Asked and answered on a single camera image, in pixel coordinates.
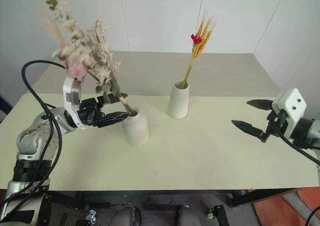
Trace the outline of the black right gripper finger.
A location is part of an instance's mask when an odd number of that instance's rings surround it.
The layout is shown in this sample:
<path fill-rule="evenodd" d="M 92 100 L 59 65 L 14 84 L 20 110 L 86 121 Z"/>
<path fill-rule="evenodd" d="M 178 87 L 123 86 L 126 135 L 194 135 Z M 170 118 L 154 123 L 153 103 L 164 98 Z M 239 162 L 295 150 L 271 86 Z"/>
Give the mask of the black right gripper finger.
<path fill-rule="evenodd" d="M 231 121 L 234 126 L 240 129 L 242 132 L 254 136 L 258 139 L 262 139 L 264 132 L 261 129 L 253 127 L 251 124 L 239 121 L 239 120 L 232 120 Z"/>
<path fill-rule="evenodd" d="M 251 105 L 255 108 L 261 109 L 261 110 L 272 110 L 272 100 L 267 99 L 253 99 L 246 102 L 248 105 Z"/>

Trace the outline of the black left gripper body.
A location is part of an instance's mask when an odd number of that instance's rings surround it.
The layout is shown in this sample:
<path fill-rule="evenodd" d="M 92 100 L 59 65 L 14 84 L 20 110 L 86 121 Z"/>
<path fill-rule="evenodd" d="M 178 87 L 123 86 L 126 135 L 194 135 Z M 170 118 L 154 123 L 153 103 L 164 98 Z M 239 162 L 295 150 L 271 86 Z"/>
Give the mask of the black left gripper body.
<path fill-rule="evenodd" d="M 105 101 L 103 97 L 82 100 L 79 110 L 77 111 L 81 122 L 87 126 L 105 127 L 105 114 L 102 112 L 104 104 Z"/>

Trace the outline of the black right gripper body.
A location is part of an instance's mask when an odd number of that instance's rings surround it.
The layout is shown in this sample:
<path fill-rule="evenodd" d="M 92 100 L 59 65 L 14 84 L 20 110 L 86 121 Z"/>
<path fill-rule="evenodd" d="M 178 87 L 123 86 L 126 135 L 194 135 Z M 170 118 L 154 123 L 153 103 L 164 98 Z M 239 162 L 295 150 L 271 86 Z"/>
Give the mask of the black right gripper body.
<path fill-rule="evenodd" d="M 279 137 L 278 133 L 276 132 L 276 128 L 279 127 L 279 130 L 282 134 L 285 133 L 288 122 L 286 120 L 277 122 L 278 115 L 274 110 L 271 110 L 270 114 L 267 116 L 268 125 L 266 131 L 263 132 L 260 136 L 261 142 L 265 143 L 268 138 L 272 135 L 275 137 Z"/>

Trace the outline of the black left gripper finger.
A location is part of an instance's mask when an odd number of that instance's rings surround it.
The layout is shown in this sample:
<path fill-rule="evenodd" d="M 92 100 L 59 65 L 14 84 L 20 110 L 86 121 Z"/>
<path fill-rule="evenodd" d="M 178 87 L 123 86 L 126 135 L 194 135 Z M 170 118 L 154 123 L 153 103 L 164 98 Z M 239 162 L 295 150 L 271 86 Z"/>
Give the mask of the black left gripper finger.
<path fill-rule="evenodd" d="M 130 116 L 136 116 L 136 111 L 133 112 L 113 112 L 110 114 L 106 114 L 105 116 L 101 116 L 95 120 L 95 126 L 98 128 L 107 127 L 110 125 L 114 125 L 120 123 L 127 119 Z"/>
<path fill-rule="evenodd" d="M 122 104 L 127 104 L 126 97 L 128 94 L 121 93 L 120 95 L 113 95 L 113 93 L 106 94 L 104 93 L 102 96 L 99 96 L 100 104 L 113 104 L 121 102 Z"/>

